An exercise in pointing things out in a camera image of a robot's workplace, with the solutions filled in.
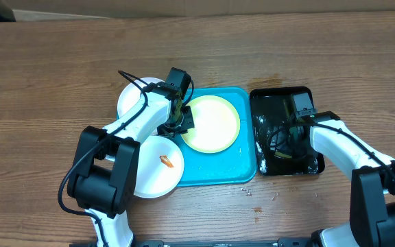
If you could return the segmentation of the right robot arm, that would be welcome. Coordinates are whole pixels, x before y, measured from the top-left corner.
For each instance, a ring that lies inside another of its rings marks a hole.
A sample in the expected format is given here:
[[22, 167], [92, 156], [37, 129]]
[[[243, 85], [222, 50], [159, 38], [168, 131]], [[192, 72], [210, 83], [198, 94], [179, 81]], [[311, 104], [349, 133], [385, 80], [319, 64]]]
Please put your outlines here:
[[307, 246], [395, 246], [395, 159], [358, 136], [331, 111], [303, 110], [268, 138], [272, 151], [282, 145], [309, 145], [351, 181], [349, 221], [314, 232]]

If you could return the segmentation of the green yellow sponge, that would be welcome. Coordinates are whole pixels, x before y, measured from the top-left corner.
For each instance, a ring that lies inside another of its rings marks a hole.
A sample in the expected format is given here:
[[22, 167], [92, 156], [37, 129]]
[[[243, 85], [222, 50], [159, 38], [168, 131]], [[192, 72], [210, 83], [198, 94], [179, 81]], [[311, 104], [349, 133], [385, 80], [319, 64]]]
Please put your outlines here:
[[289, 105], [287, 100], [283, 100], [283, 106], [287, 120], [283, 121], [283, 124], [278, 128], [280, 132], [276, 137], [275, 155], [280, 158], [294, 158], [298, 159], [304, 156], [303, 147], [303, 127], [299, 126], [288, 126], [288, 124], [294, 123], [294, 118], [289, 112]]

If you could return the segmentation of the light green plate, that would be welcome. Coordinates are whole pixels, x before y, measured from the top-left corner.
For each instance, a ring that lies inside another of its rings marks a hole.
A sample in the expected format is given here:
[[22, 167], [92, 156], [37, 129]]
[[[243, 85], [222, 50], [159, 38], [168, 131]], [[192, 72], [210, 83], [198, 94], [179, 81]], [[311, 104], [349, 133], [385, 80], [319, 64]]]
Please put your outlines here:
[[213, 154], [229, 148], [235, 142], [241, 120], [228, 100], [215, 95], [203, 95], [192, 99], [188, 106], [191, 108], [194, 127], [181, 137], [190, 148]]

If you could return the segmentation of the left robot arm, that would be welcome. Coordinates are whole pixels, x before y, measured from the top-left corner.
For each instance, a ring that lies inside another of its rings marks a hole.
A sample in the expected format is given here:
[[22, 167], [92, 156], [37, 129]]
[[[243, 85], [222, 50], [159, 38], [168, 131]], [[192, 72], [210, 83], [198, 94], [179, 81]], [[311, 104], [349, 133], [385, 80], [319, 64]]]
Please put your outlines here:
[[122, 118], [82, 131], [58, 201], [63, 193], [76, 200], [76, 213], [93, 221], [97, 246], [131, 246], [127, 210], [133, 196], [157, 198], [180, 182], [184, 157], [161, 127], [182, 125], [182, 99], [180, 91], [144, 88]]

